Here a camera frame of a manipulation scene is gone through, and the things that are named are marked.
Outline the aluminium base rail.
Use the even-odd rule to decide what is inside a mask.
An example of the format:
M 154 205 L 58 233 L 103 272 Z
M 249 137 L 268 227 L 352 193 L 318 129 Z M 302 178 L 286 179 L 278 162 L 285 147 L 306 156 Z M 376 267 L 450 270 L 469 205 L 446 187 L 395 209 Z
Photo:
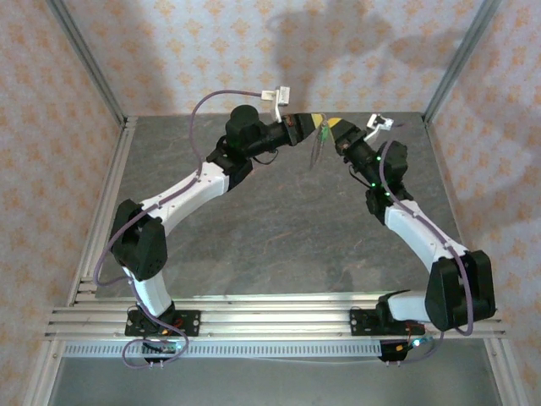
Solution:
M 200 340 L 345 340 L 351 308 L 372 309 L 378 294 L 210 295 L 179 299 L 180 310 L 200 311 Z M 121 340 L 130 298 L 79 294 L 73 305 L 52 311 L 46 337 Z

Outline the small circuit board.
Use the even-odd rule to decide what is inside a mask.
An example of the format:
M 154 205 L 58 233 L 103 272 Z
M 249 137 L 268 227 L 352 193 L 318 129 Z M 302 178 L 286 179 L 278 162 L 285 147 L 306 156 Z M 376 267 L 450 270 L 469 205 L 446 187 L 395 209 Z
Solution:
M 429 343 L 429 342 L 431 342 L 433 340 L 434 340 L 433 337 L 426 337 L 426 336 L 419 337 L 419 338 L 414 338 L 411 341 L 404 341 L 404 342 L 399 342 L 399 343 L 395 344 L 394 349 L 397 352 L 407 353 L 410 350 L 412 350 L 414 348 L 417 348 L 417 347 L 419 347 L 420 345 L 422 345 L 424 343 Z
M 185 352 L 185 343 L 170 341 L 151 341 L 144 340 L 142 346 L 148 354 L 183 354 Z

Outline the grey metal lower panel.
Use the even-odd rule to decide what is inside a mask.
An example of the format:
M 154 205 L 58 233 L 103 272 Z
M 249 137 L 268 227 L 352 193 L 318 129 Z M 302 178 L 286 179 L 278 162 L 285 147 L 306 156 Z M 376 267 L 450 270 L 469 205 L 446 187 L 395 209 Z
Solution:
M 484 352 L 443 347 L 400 367 L 380 362 L 182 359 L 130 370 L 64 359 L 48 406 L 502 406 Z

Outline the aluminium frame post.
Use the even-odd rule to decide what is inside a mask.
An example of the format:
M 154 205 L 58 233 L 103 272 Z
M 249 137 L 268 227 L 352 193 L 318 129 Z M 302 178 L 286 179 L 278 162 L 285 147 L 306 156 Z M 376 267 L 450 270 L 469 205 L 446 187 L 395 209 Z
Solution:
M 66 3 L 64 0 L 45 0 L 45 2 L 63 30 L 71 47 L 74 49 L 75 54 L 83 64 L 90 80 L 105 102 L 108 111 L 113 116 L 115 122 L 123 128 L 127 122 L 123 109 L 120 107 L 111 86 L 107 82 L 106 76 L 103 74 L 96 58 L 92 54 L 90 46 L 85 40 L 74 17 L 69 12 Z
M 501 3 L 502 0 L 482 1 L 478 12 L 475 14 L 460 45 L 453 54 L 445 74 L 424 111 L 423 121 L 426 126 L 434 121 L 436 114 L 442 107 L 445 99 L 451 93 L 453 85 L 458 81 L 468 59 L 472 56 L 473 51 L 481 40 L 484 32 L 487 30 L 490 21 L 495 16 Z

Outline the beaded chain with green tag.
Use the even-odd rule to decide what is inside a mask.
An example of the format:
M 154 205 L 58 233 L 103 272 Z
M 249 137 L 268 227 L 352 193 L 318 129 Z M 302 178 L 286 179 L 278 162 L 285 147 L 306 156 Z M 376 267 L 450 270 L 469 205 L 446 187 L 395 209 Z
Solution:
M 325 121 L 321 125 L 327 125 L 329 127 L 326 115 L 325 115 Z M 321 155 L 321 152 L 323 150 L 324 145 L 325 145 L 325 143 L 321 143 L 318 140 L 318 137 L 314 136 L 314 143 L 313 143 L 313 146 L 312 146 L 311 155 L 310 155 L 310 161 L 309 161 L 309 170 L 314 169 L 314 167 L 316 166 L 316 163 L 320 158 L 320 155 Z

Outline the aluminium frame leg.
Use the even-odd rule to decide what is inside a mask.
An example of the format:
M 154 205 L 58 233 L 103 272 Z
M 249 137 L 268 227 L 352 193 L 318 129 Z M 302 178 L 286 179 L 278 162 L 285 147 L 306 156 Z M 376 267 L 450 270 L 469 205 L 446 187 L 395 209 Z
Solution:
M 64 348 L 65 342 L 62 340 L 45 340 L 41 343 L 23 406 L 49 404 Z
M 511 368 L 508 342 L 501 338 L 485 338 L 484 347 L 489 359 L 501 406 L 520 406 L 520 394 Z

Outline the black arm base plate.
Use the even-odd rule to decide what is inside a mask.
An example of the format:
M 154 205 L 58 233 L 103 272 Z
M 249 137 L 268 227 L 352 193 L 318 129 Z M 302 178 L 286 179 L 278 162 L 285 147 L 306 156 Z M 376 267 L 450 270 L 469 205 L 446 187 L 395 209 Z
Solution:
M 414 321 L 395 321 L 376 309 L 351 308 L 349 326 L 353 336 L 423 336 L 425 327 Z
M 198 337 L 201 312 L 198 310 L 173 310 L 161 317 L 166 322 L 188 337 Z M 155 323 L 139 308 L 128 311 L 124 335 L 126 337 L 177 337 L 164 326 Z

